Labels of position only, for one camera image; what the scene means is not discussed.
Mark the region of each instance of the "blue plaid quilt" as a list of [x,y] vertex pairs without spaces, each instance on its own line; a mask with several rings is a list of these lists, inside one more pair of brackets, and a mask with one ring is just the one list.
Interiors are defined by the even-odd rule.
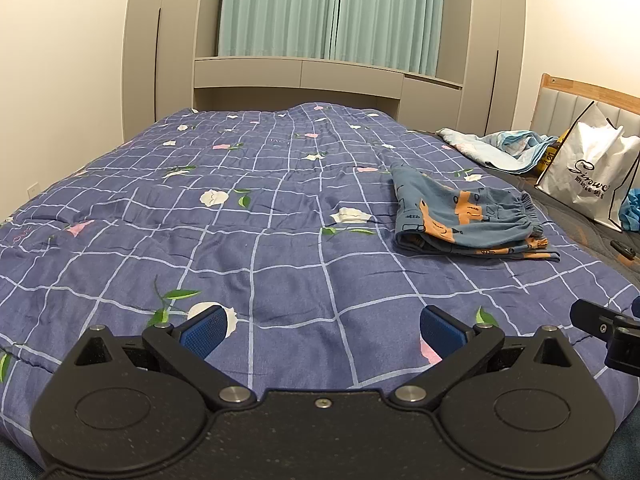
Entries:
[[396,160],[449,187],[510,188],[382,112],[310,103],[182,110],[26,203],[0,228],[0,430],[40,460],[30,411],[89,325],[134,335],[211,303],[229,330],[207,361],[258,395],[389,391],[430,366],[426,304],[511,335],[558,325],[621,422],[638,379],[604,367],[604,344],[571,326],[569,307],[629,312],[638,290],[542,212],[560,262],[405,253]]

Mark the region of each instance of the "metal screw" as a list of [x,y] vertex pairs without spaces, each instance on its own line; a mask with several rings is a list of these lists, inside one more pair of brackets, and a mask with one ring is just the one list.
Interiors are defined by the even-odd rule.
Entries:
[[414,386],[413,384],[407,384],[406,386],[400,386],[396,390],[396,397],[403,402],[419,402],[427,396],[427,392],[420,386]]
[[314,404],[316,405],[316,408],[324,409],[324,408],[330,408],[333,403],[331,402],[331,399],[322,398],[322,399],[316,399],[316,402],[314,402]]
[[245,402],[246,400],[249,400],[249,397],[251,397],[251,390],[244,386],[227,386],[226,388],[222,388],[218,395],[220,396],[220,399],[225,402],[233,402],[237,404],[238,402]]

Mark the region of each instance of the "bag logo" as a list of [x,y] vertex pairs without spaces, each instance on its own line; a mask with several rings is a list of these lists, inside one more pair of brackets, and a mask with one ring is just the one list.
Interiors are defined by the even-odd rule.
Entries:
[[575,173],[578,176],[575,177],[575,181],[582,186],[582,188],[588,192],[593,193],[595,196],[599,196],[601,199],[604,198],[604,194],[609,189],[609,184],[603,184],[601,182],[597,182],[589,177],[587,171],[593,171],[595,166],[591,164],[588,160],[584,160],[581,158],[578,162],[574,164],[574,168],[567,168],[571,173]]

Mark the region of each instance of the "cushioned headboard panel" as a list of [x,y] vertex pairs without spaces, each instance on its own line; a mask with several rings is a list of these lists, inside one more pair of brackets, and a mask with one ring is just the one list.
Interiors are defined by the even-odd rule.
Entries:
[[[530,129],[536,133],[560,136],[589,106],[592,99],[551,88],[541,88]],[[625,127],[625,137],[640,136],[640,115],[596,101],[598,108],[617,128]]]

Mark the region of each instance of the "white wall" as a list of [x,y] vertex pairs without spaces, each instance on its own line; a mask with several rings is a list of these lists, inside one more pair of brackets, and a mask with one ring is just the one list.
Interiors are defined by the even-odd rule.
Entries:
[[122,143],[127,0],[0,0],[0,219]]
[[514,129],[529,127],[544,72],[640,96],[640,0],[527,0]]

